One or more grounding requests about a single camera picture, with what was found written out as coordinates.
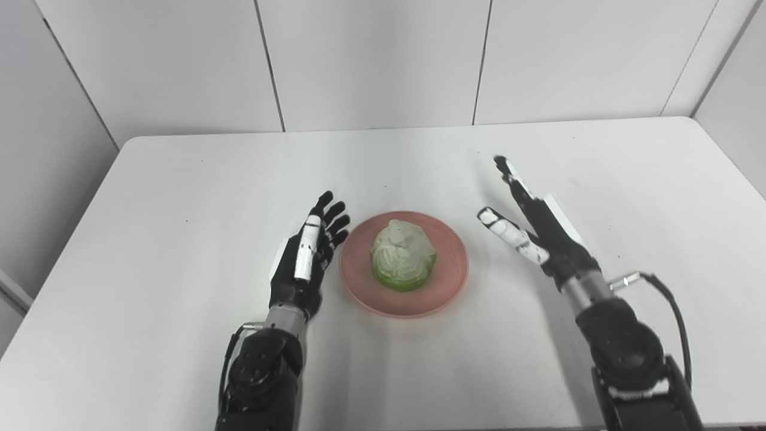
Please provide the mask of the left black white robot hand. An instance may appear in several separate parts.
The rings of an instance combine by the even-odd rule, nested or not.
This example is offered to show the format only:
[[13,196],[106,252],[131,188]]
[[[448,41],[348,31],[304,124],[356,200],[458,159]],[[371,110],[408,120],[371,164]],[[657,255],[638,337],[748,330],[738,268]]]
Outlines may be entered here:
[[310,321],[322,305],[323,278],[349,235],[346,205],[328,190],[285,243],[270,281],[270,306],[289,306]]

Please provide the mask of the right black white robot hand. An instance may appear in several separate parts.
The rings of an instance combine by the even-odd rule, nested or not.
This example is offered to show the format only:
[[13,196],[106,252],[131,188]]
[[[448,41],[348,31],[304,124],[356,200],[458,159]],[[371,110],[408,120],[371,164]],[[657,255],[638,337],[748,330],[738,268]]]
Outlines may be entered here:
[[501,180],[509,186],[512,198],[533,231],[519,227],[491,207],[481,208],[477,213],[482,225],[520,256],[538,265],[558,289],[571,278],[601,272],[600,265],[583,246],[552,196],[542,199],[532,194],[505,156],[496,155],[493,160],[501,172]]

